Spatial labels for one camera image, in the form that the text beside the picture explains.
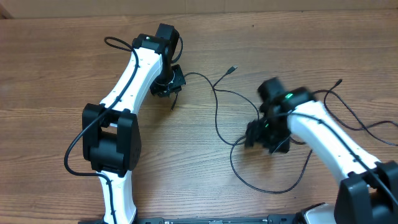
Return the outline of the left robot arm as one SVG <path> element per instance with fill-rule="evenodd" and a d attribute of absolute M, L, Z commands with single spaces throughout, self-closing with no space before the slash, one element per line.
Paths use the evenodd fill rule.
<path fill-rule="evenodd" d="M 141 155 L 137 114 L 147 93 L 168 97 L 186 84 L 174 56 L 182 38 L 174 26 L 160 24 L 155 35 L 139 34 L 126 50 L 129 63 L 112 91 L 82 112 L 83 157 L 103 189 L 100 223 L 133 223 L 132 171 Z"/>

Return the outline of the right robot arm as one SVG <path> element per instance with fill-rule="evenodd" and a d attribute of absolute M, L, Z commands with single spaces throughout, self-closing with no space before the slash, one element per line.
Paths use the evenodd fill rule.
<path fill-rule="evenodd" d="M 290 137 L 307 144 L 339 185 L 335 204 L 298 212 L 294 223 L 397 223 L 397 163 L 381 162 L 352 140 L 307 88 L 284 89 L 278 78 L 257 92 L 263 117 L 248 124 L 245 145 L 287 153 Z"/>

